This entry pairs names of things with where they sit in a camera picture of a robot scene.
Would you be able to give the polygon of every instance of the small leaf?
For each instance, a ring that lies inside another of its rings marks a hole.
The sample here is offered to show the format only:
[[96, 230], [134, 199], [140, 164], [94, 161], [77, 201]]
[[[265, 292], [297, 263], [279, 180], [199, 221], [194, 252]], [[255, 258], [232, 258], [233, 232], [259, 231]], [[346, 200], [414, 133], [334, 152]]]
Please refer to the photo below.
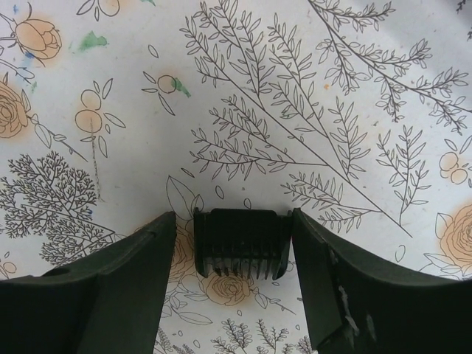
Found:
[[106, 119], [110, 121], [110, 123], [115, 124], [117, 127], [126, 128], [125, 123], [123, 123], [119, 118], [117, 118], [113, 114], [104, 113], [103, 115], [105, 116]]
[[444, 268], [446, 266], [453, 266], [454, 262], [448, 256], [443, 254], [431, 254], [425, 253], [426, 258], [428, 258], [436, 267]]
[[30, 100], [28, 100], [28, 96], [24, 90], [21, 90], [21, 103], [25, 112], [31, 111], [31, 103]]
[[193, 219], [192, 202], [195, 194], [182, 182], [169, 176], [166, 183], [167, 200], [172, 210], [184, 221]]
[[169, 305], [164, 305], [162, 308], [162, 315], [161, 317], [165, 319], [166, 317], [171, 317], [172, 316], [172, 309], [170, 308]]
[[102, 98], [106, 100], [106, 97], [110, 94], [111, 87], [113, 86], [113, 79], [108, 80], [103, 86]]
[[460, 148], [460, 152], [459, 153], [464, 153], [468, 148], [469, 146], [471, 146], [471, 143], [472, 143], [472, 135], [469, 136], [465, 142], [464, 142], [464, 145]]
[[160, 92], [159, 92], [159, 99], [160, 99], [160, 101], [161, 101], [162, 106], [163, 106], [164, 109], [168, 112], [168, 114], [172, 114], [173, 116], [175, 116], [176, 114], [174, 113], [174, 111], [172, 110], [172, 108], [169, 106], [169, 103], [167, 103], [167, 101], [165, 100], [165, 98], [163, 98], [163, 96], [161, 95]]
[[146, 77], [147, 81], [150, 83], [157, 84], [157, 81], [154, 79], [154, 77], [150, 76], [147, 72], [142, 72], [144, 76]]
[[35, 133], [38, 138], [43, 142], [43, 144], [45, 144], [46, 147], [50, 149], [52, 144], [52, 137], [51, 133], [47, 130], [47, 128], [44, 125], [37, 124], [35, 125]]
[[149, 44], [147, 46], [147, 50], [149, 51], [149, 53], [155, 57], [155, 58], [159, 58], [159, 53], [157, 52], [156, 48], [154, 48], [154, 46], [152, 46], [151, 44]]
[[395, 260], [397, 263], [401, 262], [403, 257], [405, 257], [406, 247], [405, 245], [399, 245], [397, 251], [395, 252]]
[[108, 157], [108, 148], [106, 146], [106, 141], [105, 138], [101, 135], [98, 137], [98, 148], [100, 149], [100, 152], [102, 153], [102, 155], [104, 155], [104, 157]]
[[456, 144], [454, 144], [453, 141], [451, 141], [449, 139], [444, 139], [444, 142], [450, 147], [450, 149], [452, 151], [457, 151], [457, 146], [456, 146]]
[[209, 319], [208, 317], [201, 315], [199, 313], [194, 313], [194, 312], [180, 312], [178, 313], [178, 316], [183, 319], [185, 322], [188, 322], [192, 325], [210, 325], [212, 324], [212, 320]]
[[249, 199], [249, 198], [244, 199], [243, 204], [244, 204], [244, 206], [245, 206], [247, 209], [251, 209], [251, 208], [252, 208], [251, 199]]
[[453, 223], [454, 219], [447, 214], [441, 214], [440, 212], [436, 215], [436, 237], [443, 238], [446, 229]]
[[257, 294], [254, 296], [254, 298], [255, 298], [256, 302], [259, 304], [260, 307], [262, 307], [262, 308], [267, 308], [268, 299], [267, 299], [267, 296], [266, 296], [266, 295], [257, 293]]
[[66, 140], [66, 136], [62, 135], [62, 134], [56, 134], [54, 135], [54, 138], [53, 138], [56, 142], [63, 142], [64, 140]]
[[84, 13], [87, 13], [92, 9], [92, 7], [95, 5], [95, 0], [87, 0], [82, 4], [80, 9], [77, 11], [76, 15], [83, 15]]
[[224, 199], [224, 192], [220, 186], [216, 186], [215, 193], [219, 197], [219, 199]]

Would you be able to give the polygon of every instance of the white paper surface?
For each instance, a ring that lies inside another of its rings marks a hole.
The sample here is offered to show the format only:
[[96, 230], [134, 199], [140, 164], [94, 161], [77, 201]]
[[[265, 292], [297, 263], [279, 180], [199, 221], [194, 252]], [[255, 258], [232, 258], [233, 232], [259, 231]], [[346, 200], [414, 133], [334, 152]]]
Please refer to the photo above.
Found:
[[387, 260], [472, 274], [466, 1], [30, 4], [0, 4], [0, 279], [173, 209], [156, 353], [305, 354], [293, 257], [273, 283], [199, 279], [193, 206], [304, 205]]

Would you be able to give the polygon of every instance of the plastic comb guard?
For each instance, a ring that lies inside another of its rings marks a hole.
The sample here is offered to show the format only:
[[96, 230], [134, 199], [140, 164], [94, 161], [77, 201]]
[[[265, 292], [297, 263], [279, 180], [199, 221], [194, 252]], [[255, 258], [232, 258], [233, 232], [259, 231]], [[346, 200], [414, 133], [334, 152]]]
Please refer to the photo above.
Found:
[[197, 272], [203, 277], [212, 269], [220, 276], [280, 278], [287, 270], [291, 224], [291, 212], [279, 216], [271, 210], [196, 209]]

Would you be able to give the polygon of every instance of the rose illustration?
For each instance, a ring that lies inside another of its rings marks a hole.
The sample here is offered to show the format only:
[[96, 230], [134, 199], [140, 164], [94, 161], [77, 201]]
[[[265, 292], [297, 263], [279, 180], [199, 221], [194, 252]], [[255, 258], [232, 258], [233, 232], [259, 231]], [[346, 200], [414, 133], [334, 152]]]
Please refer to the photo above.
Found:
[[27, 125], [27, 114], [21, 98], [0, 82], [0, 138], [11, 138]]
[[242, 302], [251, 294], [250, 287], [254, 284], [252, 278], [220, 277], [215, 272], [208, 278], [200, 277], [200, 288], [210, 300], [219, 305], [234, 306]]
[[62, 47], [59, 32], [50, 22], [28, 19], [16, 26], [15, 34], [20, 47], [37, 59], [51, 59]]
[[457, 213], [444, 231], [440, 246], [457, 266], [472, 266], [472, 204]]
[[185, 229], [177, 226], [176, 247], [170, 267], [169, 282], [178, 282], [182, 277], [193, 272], [192, 236]]

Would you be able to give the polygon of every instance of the black plastic attachment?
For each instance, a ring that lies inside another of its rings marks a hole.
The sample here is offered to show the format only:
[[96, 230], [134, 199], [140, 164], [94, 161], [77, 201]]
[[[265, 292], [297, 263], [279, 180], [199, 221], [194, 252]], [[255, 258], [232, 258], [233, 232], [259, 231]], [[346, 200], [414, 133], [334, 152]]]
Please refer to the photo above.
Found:
[[152, 354], [175, 239], [167, 213], [42, 277], [0, 282], [0, 353]]
[[310, 340], [319, 354], [471, 352], [472, 280], [391, 263], [299, 209], [293, 244]]
[[287, 270], [291, 212], [279, 216], [271, 210], [214, 209], [194, 213], [195, 266], [208, 277], [218, 275], [257, 279], [280, 278]]

